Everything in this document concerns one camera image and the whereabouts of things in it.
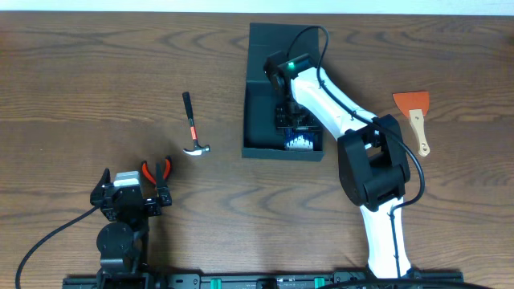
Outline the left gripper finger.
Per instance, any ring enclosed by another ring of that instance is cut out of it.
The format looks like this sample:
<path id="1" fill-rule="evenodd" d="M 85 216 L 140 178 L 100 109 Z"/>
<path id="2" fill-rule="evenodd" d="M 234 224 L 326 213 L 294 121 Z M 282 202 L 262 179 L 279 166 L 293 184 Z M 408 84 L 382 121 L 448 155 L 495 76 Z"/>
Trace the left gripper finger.
<path id="1" fill-rule="evenodd" d="M 106 168 L 100 180 L 94 187 L 93 191 L 90 194 L 90 203 L 92 206 L 99 207 L 104 201 L 104 191 L 105 186 L 111 182 L 110 170 Z"/>
<path id="2" fill-rule="evenodd" d="M 157 197 L 161 203 L 161 206 L 171 206 L 172 198 L 169 187 L 167 185 L 165 171 L 161 169 L 159 164 L 156 164 L 156 172 L 154 177 L 156 181 Z"/>

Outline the blue precision screwdriver set case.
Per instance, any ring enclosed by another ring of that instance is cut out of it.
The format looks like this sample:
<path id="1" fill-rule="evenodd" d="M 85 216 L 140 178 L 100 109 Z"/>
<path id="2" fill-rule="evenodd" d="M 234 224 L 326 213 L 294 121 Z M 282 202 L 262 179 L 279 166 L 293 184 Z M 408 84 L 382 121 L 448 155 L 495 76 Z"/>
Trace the blue precision screwdriver set case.
<path id="1" fill-rule="evenodd" d="M 314 149 L 313 132 L 297 132 L 292 129 L 285 130 L 284 147 L 292 151 L 312 151 Z"/>

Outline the small claw hammer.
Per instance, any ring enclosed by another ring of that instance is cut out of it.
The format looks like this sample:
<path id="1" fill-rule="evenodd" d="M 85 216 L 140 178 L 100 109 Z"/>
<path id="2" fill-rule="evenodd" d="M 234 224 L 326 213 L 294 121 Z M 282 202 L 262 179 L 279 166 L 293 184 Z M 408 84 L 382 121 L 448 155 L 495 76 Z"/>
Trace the small claw hammer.
<path id="1" fill-rule="evenodd" d="M 194 114 L 193 114 L 193 107 L 192 102 L 190 99 L 190 93 L 189 92 L 183 92 L 182 93 L 182 99 L 184 102 L 185 110 L 186 110 L 186 116 L 188 119 L 188 123 L 190 126 L 190 135 L 193 141 L 193 148 L 192 149 L 183 149 L 183 152 L 189 156 L 193 157 L 200 157 L 201 155 L 205 155 L 211 151 L 210 146 L 201 146 L 198 142 L 198 134 L 196 130 L 196 126 L 194 123 Z"/>

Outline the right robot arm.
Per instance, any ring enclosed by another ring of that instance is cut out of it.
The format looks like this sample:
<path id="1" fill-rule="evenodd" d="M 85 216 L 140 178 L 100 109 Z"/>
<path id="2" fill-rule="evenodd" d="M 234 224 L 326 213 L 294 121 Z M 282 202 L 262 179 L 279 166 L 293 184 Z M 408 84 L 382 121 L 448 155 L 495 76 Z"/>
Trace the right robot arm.
<path id="1" fill-rule="evenodd" d="M 267 57 L 263 70 L 295 113 L 313 115 L 337 140 L 341 186 L 361 211 L 371 273 L 378 279 L 406 276 L 411 264 L 401 206 L 410 169 L 398 122 L 359 107 L 308 54 L 288 59 L 278 51 Z"/>

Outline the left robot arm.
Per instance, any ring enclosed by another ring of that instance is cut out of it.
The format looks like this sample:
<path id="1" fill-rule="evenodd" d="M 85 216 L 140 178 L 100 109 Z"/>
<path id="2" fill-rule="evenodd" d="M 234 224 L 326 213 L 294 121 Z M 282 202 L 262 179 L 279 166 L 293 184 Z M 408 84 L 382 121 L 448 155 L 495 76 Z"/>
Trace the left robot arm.
<path id="1" fill-rule="evenodd" d="M 165 168 L 148 164 L 141 171 L 118 173 L 114 179 L 106 169 L 90 195 L 91 204 L 108 219 L 96 239 L 100 252 L 98 288 L 166 288 L 165 276 L 148 265 L 149 219 L 160 216 L 172 205 L 167 180 L 172 170 L 170 157 Z"/>

